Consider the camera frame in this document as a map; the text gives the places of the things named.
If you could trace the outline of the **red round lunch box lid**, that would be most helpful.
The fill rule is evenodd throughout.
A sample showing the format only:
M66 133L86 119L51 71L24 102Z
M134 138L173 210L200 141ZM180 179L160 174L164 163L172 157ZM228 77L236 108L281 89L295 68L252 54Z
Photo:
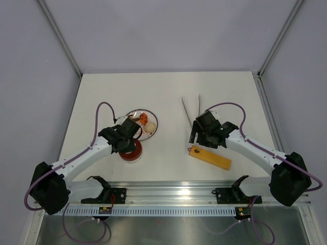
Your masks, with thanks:
M139 155L142 154L143 152L143 147L142 147L142 144L139 140L136 140L134 142L134 146L136 147L136 149L134 149L133 151L131 152L127 152L127 153L119 153L120 157L124 157L124 158L127 158L127 159L135 159L137 158Z

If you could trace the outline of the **yellow cutlery case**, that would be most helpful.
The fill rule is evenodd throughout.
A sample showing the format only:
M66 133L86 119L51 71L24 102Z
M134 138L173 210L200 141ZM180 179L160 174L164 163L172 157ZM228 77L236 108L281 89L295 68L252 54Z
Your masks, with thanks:
M211 165L214 165L216 167L219 167L221 169L229 170L231 167L230 159L212 153L198 146L193 145L192 147L188 148L188 152L190 156L198 160L204 161L206 163L209 163Z

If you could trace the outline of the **metal tongs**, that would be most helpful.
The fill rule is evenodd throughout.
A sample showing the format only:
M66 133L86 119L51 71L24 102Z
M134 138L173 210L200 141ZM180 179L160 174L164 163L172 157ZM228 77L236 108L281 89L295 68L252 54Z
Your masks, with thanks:
M181 97L181 101L182 101L183 109L184 109L185 114L186 114L186 116L187 116L187 119L188 119L189 125L190 125L190 127L191 127L191 129L192 129L193 123L192 123L192 121L191 121L191 117L190 117L190 115L189 115L189 113L188 113L188 110L187 110L187 107L186 107L186 104L185 104L184 96ZM201 112L201 95L199 94L199 95L198 95L198 113L197 113L198 116L200 115L200 112Z

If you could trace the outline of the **round steel lunch box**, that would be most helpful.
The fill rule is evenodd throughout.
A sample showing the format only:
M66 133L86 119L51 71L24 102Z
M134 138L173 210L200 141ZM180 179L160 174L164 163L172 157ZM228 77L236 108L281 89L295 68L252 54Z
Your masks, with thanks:
M124 162L126 162L126 163L129 163L129 164L134 164L134 163L137 163L138 161L140 161L141 160L141 158L142 158L142 155L139 155L137 158L135 158L135 159L127 159L127 158L124 158L124 157L122 157L121 156L121 159L124 161Z

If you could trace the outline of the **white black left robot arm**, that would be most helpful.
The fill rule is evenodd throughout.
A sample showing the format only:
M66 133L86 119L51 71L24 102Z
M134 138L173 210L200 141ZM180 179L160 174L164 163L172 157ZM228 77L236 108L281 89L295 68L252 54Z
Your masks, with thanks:
M113 201L111 185L100 176L75 181L81 172L113 153L136 149L139 127L128 129L116 125L102 129L93 143L66 161L42 162L35 167L28 195L49 215L61 211L68 203L109 204Z

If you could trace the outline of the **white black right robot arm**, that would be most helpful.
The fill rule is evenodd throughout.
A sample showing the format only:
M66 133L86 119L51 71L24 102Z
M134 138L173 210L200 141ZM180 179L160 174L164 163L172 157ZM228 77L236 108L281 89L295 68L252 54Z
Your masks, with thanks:
M263 144L245 139L239 128L218 120L209 123L193 121L190 143L217 149L222 146L246 157L262 168L268 177L242 176L234 184L232 197L244 202L249 197L272 196L284 206L292 206L311 186L302 156L296 152L287 155L279 151L269 151Z

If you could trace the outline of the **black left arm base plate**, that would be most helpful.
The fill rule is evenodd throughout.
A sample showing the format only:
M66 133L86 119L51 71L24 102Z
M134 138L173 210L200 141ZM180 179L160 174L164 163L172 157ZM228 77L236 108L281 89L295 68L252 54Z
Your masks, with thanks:
M82 199L82 204L125 204L127 189L115 188L103 189L96 198Z

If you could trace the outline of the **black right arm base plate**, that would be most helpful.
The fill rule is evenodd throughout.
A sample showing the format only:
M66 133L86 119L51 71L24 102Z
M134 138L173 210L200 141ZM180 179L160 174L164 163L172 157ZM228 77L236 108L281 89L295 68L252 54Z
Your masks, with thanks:
M217 204L251 204L255 196L247 196L238 187L221 187L212 190Z

